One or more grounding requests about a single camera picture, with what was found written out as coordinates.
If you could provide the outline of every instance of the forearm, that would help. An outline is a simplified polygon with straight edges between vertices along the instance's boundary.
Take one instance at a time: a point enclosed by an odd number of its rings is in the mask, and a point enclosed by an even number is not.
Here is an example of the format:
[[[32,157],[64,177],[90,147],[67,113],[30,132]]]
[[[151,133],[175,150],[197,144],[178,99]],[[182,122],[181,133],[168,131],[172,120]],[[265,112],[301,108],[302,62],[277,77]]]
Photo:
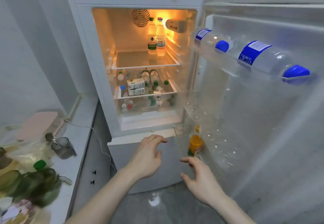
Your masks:
[[[224,195],[212,204],[227,224],[255,224],[255,222],[230,197]]]
[[[137,179],[123,168],[66,224],[108,223],[120,201]]]

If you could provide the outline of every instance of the hand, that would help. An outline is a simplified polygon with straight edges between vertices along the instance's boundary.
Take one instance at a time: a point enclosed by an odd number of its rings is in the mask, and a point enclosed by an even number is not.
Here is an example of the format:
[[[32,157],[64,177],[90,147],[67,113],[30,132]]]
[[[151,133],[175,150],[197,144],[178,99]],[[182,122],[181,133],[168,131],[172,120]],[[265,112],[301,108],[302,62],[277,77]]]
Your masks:
[[[141,141],[126,166],[135,174],[136,181],[152,176],[160,167],[162,151],[156,152],[156,148],[161,142],[167,143],[168,141],[160,135],[151,135]]]
[[[188,189],[201,202],[214,206],[215,202],[222,201],[226,196],[210,168],[197,157],[181,158],[181,162],[188,162],[194,167],[196,179],[191,180],[186,174],[181,173],[181,178],[186,183]]]

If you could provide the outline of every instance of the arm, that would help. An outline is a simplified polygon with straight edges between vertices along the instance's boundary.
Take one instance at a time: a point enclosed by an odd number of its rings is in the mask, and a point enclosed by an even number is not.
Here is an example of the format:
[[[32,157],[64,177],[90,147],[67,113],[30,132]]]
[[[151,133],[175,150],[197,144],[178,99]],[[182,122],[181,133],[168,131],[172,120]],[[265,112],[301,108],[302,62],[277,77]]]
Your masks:
[[[127,166],[117,172],[76,215],[65,224],[108,223],[128,190],[140,179],[152,176],[161,165],[158,144],[167,140],[160,135],[145,137]]]
[[[195,180],[184,173],[181,173],[181,177],[199,201],[215,209],[227,224],[256,224],[234,200],[226,196],[207,165],[196,157],[186,157],[180,161],[188,162],[195,169]]]

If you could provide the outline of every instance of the blue bottle cap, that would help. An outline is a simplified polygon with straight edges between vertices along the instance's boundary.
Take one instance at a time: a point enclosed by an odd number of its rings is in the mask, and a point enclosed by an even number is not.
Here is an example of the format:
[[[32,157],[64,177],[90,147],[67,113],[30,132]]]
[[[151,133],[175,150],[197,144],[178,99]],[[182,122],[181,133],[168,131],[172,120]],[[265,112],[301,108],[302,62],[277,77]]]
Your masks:
[[[290,78],[290,77],[302,77],[310,75],[310,71],[305,67],[300,65],[294,65],[289,67],[282,75],[282,77]]]
[[[221,40],[221,41],[217,42],[217,44],[215,45],[215,48],[226,53],[227,50],[229,49],[229,43]]]

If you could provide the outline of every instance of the white carton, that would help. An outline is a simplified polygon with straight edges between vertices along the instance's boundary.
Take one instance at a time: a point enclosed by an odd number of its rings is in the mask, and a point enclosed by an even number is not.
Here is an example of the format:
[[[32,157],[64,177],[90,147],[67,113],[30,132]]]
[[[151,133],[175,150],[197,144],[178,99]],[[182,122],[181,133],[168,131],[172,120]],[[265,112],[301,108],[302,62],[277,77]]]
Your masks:
[[[127,80],[128,90],[140,89],[145,87],[145,82],[143,78],[134,79],[133,81]]]
[[[145,94],[145,88],[128,90],[128,96],[143,95],[143,94]]]

